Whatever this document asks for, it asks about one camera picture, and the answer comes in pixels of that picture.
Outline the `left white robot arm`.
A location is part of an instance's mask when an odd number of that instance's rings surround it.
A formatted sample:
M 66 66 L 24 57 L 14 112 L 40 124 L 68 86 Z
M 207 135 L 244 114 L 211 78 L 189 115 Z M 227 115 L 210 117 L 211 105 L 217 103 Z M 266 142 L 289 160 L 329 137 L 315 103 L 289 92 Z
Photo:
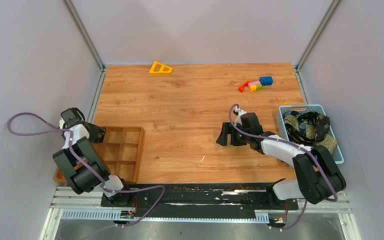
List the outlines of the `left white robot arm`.
M 124 179 L 111 174 L 94 147 L 104 142 L 107 129 L 85 121 L 77 107 L 66 109 L 60 116 L 64 145 L 52 158 L 68 185 L 78 195 L 99 190 L 106 199 L 129 206 L 133 201 L 130 187 Z

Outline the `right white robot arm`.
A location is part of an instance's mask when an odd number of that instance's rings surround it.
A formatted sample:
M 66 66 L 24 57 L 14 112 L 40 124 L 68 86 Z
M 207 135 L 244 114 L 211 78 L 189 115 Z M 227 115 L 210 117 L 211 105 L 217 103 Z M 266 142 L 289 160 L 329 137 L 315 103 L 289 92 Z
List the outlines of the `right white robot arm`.
M 293 167 L 294 179 L 281 179 L 267 189 L 266 204 L 278 209 L 288 199 L 305 199 L 315 205 L 335 201 L 346 180 L 328 149 L 324 146 L 298 145 L 279 135 L 264 131 L 257 115 L 238 111 L 236 119 L 222 123 L 216 140 L 221 146 L 245 146 L 262 155 L 272 156 Z

